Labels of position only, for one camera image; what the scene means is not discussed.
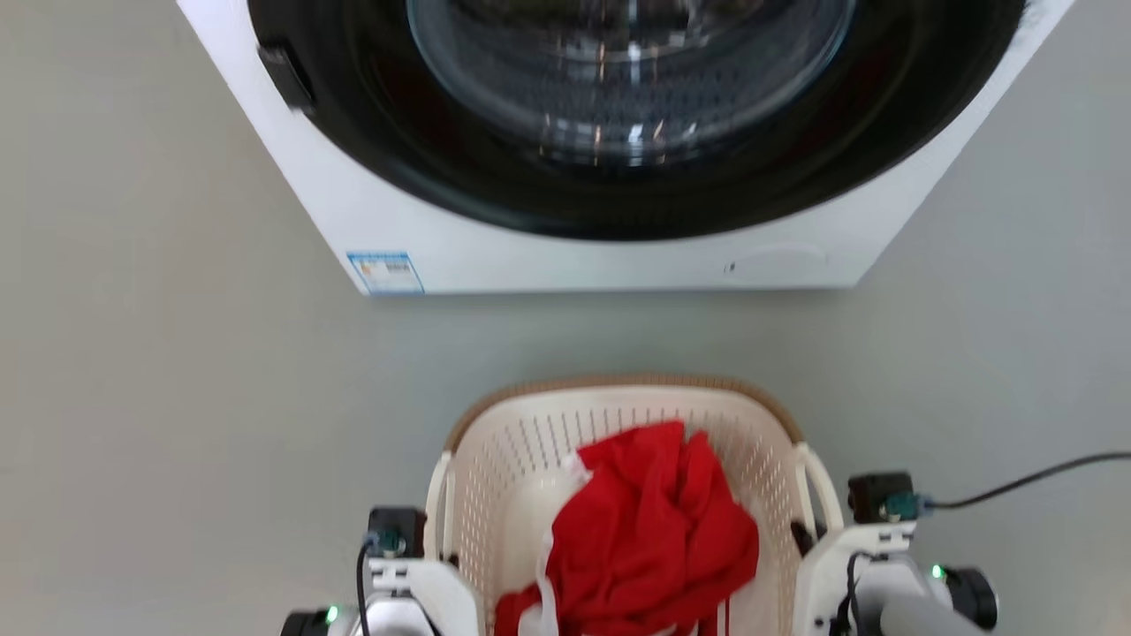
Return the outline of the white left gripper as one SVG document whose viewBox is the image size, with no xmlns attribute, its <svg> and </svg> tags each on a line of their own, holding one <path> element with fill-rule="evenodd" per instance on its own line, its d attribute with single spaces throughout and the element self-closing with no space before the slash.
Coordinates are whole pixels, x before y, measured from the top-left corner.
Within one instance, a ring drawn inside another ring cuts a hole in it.
<svg viewBox="0 0 1131 636">
<path fill-rule="evenodd" d="M 452 564 L 365 556 L 359 566 L 353 635 L 484 635 L 476 588 Z"/>
</svg>

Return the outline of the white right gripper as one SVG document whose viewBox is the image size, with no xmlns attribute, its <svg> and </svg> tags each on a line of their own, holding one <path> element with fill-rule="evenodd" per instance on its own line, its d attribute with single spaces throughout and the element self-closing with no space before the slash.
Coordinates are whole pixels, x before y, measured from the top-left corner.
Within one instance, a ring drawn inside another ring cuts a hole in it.
<svg viewBox="0 0 1131 636">
<path fill-rule="evenodd" d="M 915 522 L 812 528 L 792 519 L 802 559 L 794 600 L 795 635 L 879 635 L 882 608 L 897 596 L 920 595 L 920 568 L 910 558 Z"/>
</svg>

